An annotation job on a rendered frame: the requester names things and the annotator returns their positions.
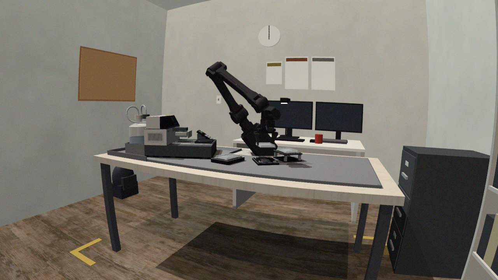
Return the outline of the white multi-well plate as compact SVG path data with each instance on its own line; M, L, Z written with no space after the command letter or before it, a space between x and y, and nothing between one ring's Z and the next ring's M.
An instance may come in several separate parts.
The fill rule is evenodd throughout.
M298 152L298 150L295 150L292 148L278 148L277 150L279 150L281 152L289 153L289 154L296 154Z
M275 148L276 146L273 145L271 142L259 142L259 147L260 148Z
M238 158L240 155L239 154L222 154L222 155L217 155L216 158L218 159L233 159L233 158Z

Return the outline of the white plastic bottle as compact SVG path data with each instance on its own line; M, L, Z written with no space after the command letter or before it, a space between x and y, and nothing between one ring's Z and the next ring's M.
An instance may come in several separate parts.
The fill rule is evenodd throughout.
M135 115L136 122L142 122L142 115ZM134 123L129 126L129 143L131 144L144 144L144 123Z

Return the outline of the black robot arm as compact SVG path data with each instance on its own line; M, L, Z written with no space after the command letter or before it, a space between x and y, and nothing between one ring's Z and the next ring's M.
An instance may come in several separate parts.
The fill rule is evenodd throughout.
M275 128L275 120L281 117L281 112L276 110L275 107L269 106L269 101L266 97L261 94L252 91L237 78L226 71L226 65L221 61L214 63L212 66L207 68L206 75L214 82L222 97L229 106L231 112L231 119L234 123L241 126L243 131L242 137L256 128L257 123L253 124L249 122L247 116L248 111L243 107L242 104L237 104L233 96L231 95L229 89L226 87L225 83L232 87L235 91L244 97L248 103L254 108L256 113L261 113L260 129L266 129L267 131L273 131ZM223 82L224 81L224 82ZM265 120L272 119L272 120Z

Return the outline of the dark grey raised edge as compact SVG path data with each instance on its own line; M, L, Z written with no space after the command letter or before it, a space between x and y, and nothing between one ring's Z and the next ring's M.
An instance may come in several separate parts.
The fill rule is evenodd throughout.
M126 150L126 148L124 147L124 148L107 150L107 154L111 155L111 156L131 158L131 159L135 159L135 160L138 160L138 161L147 161L147 156L136 155L136 154L126 154L126 153L123 153L123 152L119 152L121 150Z

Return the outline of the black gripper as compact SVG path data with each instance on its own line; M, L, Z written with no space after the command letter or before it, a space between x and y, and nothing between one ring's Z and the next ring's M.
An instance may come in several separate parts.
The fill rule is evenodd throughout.
M279 135L278 132L275 132L276 129L274 129L273 131L267 131L266 129L256 128L256 130L257 131L254 131L254 136L255 136L256 141L257 141L257 146L259 146L259 133L271 133L272 134L272 144L273 145L274 145L275 139Z

